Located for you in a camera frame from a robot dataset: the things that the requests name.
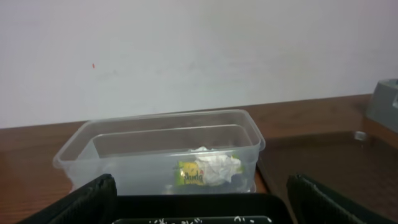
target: brown table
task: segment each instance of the brown table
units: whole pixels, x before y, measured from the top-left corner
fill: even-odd
[[[398,146],[396,135],[363,119],[370,95],[241,106],[264,138],[365,130]],[[0,129],[0,223],[14,223],[69,193],[72,185],[52,159],[83,122]],[[266,192],[256,172],[258,192]]]

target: black object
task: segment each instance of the black object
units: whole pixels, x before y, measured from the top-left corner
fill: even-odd
[[[212,223],[221,224],[226,221],[226,217],[235,217],[236,215],[256,217],[257,221],[270,218],[273,224],[292,223],[283,201],[273,195],[210,194],[117,197],[114,179],[109,174],[98,177],[20,223],[87,224],[112,223],[116,220],[118,220],[116,223],[137,223],[139,219],[146,218],[145,223],[148,224],[148,218],[211,217]]]
[[[19,222],[20,224],[112,223],[116,208],[116,185],[103,174],[58,202]]]
[[[269,192],[284,201],[290,175],[305,174],[359,205],[398,222],[398,148],[361,131],[267,140],[257,163]]]
[[[309,177],[291,176],[287,188],[300,224],[394,223]],[[240,216],[238,221],[233,219],[237,215]],[[194,221],[195,218],[205,222]],[[273,195],[116,196],[114,179],[109,174],[98,177],[20,223],[181,224],[182,220],[187,220],[186,224],[293,223],[283,201]]]
[[[305,175],[290,176],[287,191],[300,224],[394,224]]]

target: yellow wrapper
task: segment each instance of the yellow wrapper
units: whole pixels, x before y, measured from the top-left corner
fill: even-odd
[[[178,162],[178,169],[175,176],[177,185],[204,185],[203,170],[199,169],[196,162]]]

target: plastic container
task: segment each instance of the plastic container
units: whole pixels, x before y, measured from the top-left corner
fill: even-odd
[[[217,150],[190,152],[201,146]],[[158,114],[89,121],[55,155],[53,165],[64,169],[74,189],[112,174],[118,195],[247,192],[264,147],[264,138],[244,110]],[[241,173],[230,183],[177,185],[179,161],[220,154],[241,160]]]

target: container rim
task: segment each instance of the container rim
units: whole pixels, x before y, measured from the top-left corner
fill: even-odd
[[[73,163],[75,162],[74,160],[70,161],[62,161],[60,159],[61,155],[69,145],[75,140],[75,138],[89,125],[95,124],[98,122],[104,123],[104,122],[113,122],[113,121],[124,121],[124,120],[132,120],[132,119],[151,119],[151,118],[164,118],[164,117],[174,117],[174,116],[191,116],[191,115],[199,115],[199,114],[220,114],[220,113],[243,113],[248,119],[251,127],[253,128],[255,134],[259,138],[259,143],[257,143],[255,146],[259,146],[259,151],[264,150],[266,146],[266,141],[264,140],[264,137],[262,136],[259,128],[257,127],[256,123],[254,120],[251,118],[250,114],[246,110],[241,110],[241,109],[231,109],[231,110],[210,110],[210,111],[197,111],[197,112],[183,112],[183,113],[163,113],[163,114],[147,114],[147,115],[138,115],[138,116],[127,116],[127,117],[121,117],[121,118],[110,118],[110,119],[94,119],[94,120],[89,120],[85,122],[80,128],[77,129],[77,131],[68,139],[68,141],[61,147],[61,149],[56,153],[56,155],[53,158],[53,166],[57,169],[62,169],[63,165],[68,164],[68,163]],[[230,151],[231,149],[242,149],[242,148],[247,148],[247,146],[243,147],[234,147],[234,148],[227,148],[224,150],[220,151]],[[92,162],[92,161],[97,161],[98,159],[84,159],[81,160],[80,162]]]

